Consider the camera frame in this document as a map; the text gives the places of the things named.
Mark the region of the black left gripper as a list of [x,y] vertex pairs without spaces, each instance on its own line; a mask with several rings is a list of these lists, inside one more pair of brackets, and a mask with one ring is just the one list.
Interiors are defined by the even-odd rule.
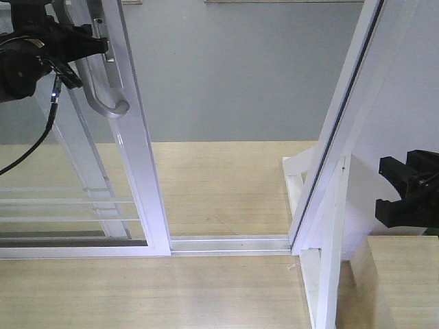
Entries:
[[[8,48],[32,56],[50,67],[69,88],[82,87],[82,81],[68,62],[108,51],[107,38],[93,38],[91,24],[59,24],[48,15],[51,1],[9,1],[13,32]],[[67,54],[63,40],[67,41]]]

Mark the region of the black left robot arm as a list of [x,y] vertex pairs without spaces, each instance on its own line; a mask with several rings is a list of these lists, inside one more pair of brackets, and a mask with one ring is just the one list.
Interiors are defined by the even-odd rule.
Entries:
[[55,71],[69,88],[82,87],[70,62],[108,51],[90,24],[58,23],[50,1],[9,1],[13,32],[1,34],[1,102],[31,97],[37,81]]

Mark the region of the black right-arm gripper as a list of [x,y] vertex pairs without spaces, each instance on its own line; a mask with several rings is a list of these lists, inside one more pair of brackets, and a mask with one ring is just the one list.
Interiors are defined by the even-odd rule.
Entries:
[[393,157],[380,158],[379,174],[402,200],[375,202],[375,217],[387,228],[438,226],[438,153],[413,150],[406,164]]

